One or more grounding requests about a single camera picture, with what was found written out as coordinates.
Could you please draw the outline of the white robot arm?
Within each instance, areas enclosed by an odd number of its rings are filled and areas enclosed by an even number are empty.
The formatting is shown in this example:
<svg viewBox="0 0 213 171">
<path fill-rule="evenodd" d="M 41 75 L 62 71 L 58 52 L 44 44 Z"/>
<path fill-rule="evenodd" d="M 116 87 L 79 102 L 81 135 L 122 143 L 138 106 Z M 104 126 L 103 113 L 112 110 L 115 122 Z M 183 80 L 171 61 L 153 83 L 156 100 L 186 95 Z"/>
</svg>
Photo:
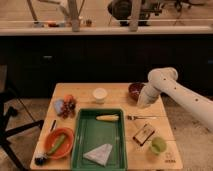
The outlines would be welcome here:
<svg viewBox="0 0 213 171">
<path fill-rule="evenodd" d="M 182 86 L 177 79 L 178 72 L 173 67 L 151 70 L 148 73 L 148 82 L 140 92 L 137 106 L 149 107 L 161 93 L 165 93 L 213 132 L 213 101 Z"/>
</svg>

